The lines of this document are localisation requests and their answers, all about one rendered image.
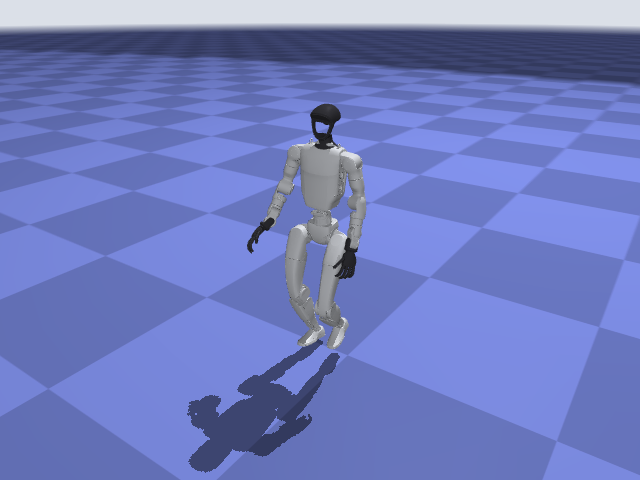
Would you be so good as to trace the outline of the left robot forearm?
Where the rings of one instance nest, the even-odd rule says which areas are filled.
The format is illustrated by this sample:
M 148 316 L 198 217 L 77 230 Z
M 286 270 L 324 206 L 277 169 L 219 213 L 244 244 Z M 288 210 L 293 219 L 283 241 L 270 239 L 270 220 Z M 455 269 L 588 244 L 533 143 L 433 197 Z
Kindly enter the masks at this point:
M 366 200 L 359 197 L 356 201 L 356 211 L 350 213 L 350 224 L 347 231 L 347 238 L 351 239 L 350 248 L 357 249 L 359 239 L 362 235 L 362 223 L 366 215 Z

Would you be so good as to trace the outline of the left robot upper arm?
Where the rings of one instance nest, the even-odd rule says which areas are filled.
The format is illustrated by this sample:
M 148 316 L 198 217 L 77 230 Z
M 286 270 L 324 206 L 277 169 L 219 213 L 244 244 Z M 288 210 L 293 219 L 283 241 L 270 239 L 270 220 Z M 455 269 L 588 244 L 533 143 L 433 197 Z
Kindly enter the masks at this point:
M 349 196 L 347 204 L 350 209 L 356 210 L 357 199 L 359 197 L 365 198 L 363 162 L 359 155 L 346 151 L 341 153 L 340 158 L 343 170 L 348 173 L 349 185 L 353 192 L 353 195 Z

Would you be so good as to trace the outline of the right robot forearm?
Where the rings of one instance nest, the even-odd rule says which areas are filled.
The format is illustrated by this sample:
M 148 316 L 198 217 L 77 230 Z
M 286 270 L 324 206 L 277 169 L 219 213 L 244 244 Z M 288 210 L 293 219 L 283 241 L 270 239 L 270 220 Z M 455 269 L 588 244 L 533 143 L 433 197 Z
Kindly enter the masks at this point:
M 287 200 L 287 198 L 285 198 L 283 194 L 278 193 L 278 187 L 280 185 L 281 180 L 279 181 L 277 188 L 275 190 L 275 193 L 273 195 L 272 202 L 267 211 L 267 216 L 263 220 L 263 222 L 265 222 L 268 218 L 274 219 L 274 224 L 270 228 L 276 225 L 276 219 L 279 217 L 282 207 Z

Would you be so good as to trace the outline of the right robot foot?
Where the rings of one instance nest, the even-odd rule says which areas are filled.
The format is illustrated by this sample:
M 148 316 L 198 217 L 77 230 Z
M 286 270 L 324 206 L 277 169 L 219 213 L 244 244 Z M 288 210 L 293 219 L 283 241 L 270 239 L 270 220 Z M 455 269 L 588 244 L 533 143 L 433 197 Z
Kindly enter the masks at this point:
M 309 346 L 313 343 L 315 343 L 319 338 L 322 338 L 323 336 L 325 336 L 325 330 L 324 327 L 319 325 L 320 330 L 317 332 L 315 332 L 312 329 L 309 329 L 307 331 L 307 333 L 298 340 L 297 344 L 299 346 Z M 314 328 L 316 330 L 316 328 Z

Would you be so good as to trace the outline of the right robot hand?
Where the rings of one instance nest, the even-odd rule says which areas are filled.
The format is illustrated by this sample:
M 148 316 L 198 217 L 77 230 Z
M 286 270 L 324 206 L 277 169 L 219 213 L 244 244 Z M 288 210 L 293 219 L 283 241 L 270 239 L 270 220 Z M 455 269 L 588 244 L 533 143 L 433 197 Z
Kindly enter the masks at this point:
M 259 236 L 263 233 L 264 230 L 268 231 L 273 224 L 274 224 L 273 218 L 268 218 L 265 222 L 260 222 L 260 226 L 253 232 L 247 244 L 248 251 L 251 254 L 252 252 L 254 252 L 252 249 L 252 243 L 254 242 L 254 240 L 255 240 L 255 244 L 257 244 Z

